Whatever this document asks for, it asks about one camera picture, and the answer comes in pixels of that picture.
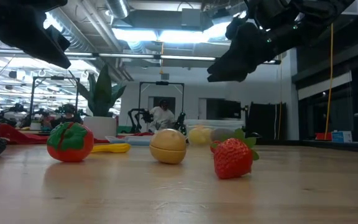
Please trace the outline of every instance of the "wooden table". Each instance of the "wooden table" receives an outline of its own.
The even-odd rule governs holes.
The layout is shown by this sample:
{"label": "wooden table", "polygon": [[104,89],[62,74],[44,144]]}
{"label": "wooden table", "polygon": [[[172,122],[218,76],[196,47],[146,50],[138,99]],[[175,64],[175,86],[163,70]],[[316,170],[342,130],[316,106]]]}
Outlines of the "wooden table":
{"label": "wooden table", "polygon": [[357,152],[257,149],[252,175],[218,180],[209,149],[170,166],[147,147],[61,164],[45,146],[12,146],[0,157],[0,224],[358,224]]}

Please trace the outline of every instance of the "strawberry leaves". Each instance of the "strawberry leaves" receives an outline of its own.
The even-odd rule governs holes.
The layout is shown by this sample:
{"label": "strawberry leaves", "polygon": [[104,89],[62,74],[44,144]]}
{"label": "strawberry leaves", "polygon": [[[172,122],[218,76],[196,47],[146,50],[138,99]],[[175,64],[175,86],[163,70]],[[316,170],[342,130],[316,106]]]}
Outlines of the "strawberry leaves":
{"label": "strawberry leaves", "polygon": [[[234,131],[234,134],[225,135],[219,141],[224,142],[230,138],[235,138],[235,139],[241,140],[245,145],[248,146],[249,149],[251,149],[252,159],[254,161],[259,160],[259,154],[255,150],[252,149],[256,145],[256,138],[246,138],[243,130],[241,128],[239,128]],[[210,146],[211,146],[211,148],[216,149],[218,145],[219,145],[218,143],[214,142]]]}

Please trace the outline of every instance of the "computer screen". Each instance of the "computer screen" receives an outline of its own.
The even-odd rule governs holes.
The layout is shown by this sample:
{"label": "computer screen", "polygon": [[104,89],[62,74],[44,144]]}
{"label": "computer screen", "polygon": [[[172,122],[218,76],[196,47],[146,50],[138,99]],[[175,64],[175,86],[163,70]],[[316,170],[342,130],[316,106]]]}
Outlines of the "computer screen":
{"label": "computer screen", "polygon": [[241,119],[241,103],[237,101],[218,100],[218,116],[221,118]]}

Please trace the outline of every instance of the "white wall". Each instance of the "white wall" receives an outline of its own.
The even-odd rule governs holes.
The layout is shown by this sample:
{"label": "white wall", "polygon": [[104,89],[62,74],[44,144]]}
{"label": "white wall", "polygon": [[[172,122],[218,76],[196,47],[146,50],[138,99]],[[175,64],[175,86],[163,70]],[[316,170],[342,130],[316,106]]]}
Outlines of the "white wall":
{"label": "white wall", "polygon": [[292,83],[292,76],[298,73],[296,49],[287,51],[282,61],[282,98],[287,104],[287,136],[289,140],[299,140],[298,92]]}
{"label": "white wall", "polygon": [[[225,84],[224,83],[210,83],[208,85],[185,84],[185,102],[184,112],[187,119],[198,118],[198,99],[199,98],[224,98]],[[181,112],[181,93],[172,85],[157,86],[151,84],[141,94],[140,107],[147,108],[149,97],[151,96],[166,96],[175,97],[175,115],[178,116]],[[121,97],[121,112],[119,116],[120,126],[130,126],[131,121],[128,119],[127,112],[133,108],[138,108],[139,99],[139,82],[130,82]]]}
{"label": "white wall", "polygon": [[[143,70],[137,67],[129,67],[127,70],[136,80],[155,82],[160,80],[159,68]],[[241,106],[254,103],[287,103],[287,136],[289,139],[299,138],[298,127],[298,97],[295,86],[292,85],[291,76],[296,73],[296,51],[290,50],[283,59],[282,65],[260,65],[258,69],[248,74],[245,81],[227,83],[208,83],[205,68],[164,68],[165,73],[170,74],[170,82],[185,83],[185,106],[184,111],[187,119],[198,118],[199,98],[224,98],[227,100],[240,101]],[[150,96],[175,97],[175,114],[181,111],[181,93],[173,86],[150,85],[141,94],[141,108],[148,107]],[[119,124],[130,126],[127,112],[138,107],[139,82],[128,83],[122,96],[121,113]]]}

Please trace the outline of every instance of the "toy banana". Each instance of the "toy banana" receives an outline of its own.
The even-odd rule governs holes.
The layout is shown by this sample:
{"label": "toy banana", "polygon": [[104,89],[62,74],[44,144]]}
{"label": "toy banana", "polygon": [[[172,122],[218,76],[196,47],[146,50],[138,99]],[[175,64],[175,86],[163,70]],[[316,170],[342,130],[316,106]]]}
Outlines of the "toy banana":
{"label": "toy banana", "polygon": [[113,152],[113,153],[125,153],[131,149],[130,144],[105,144],[94,146],[91,152]]}

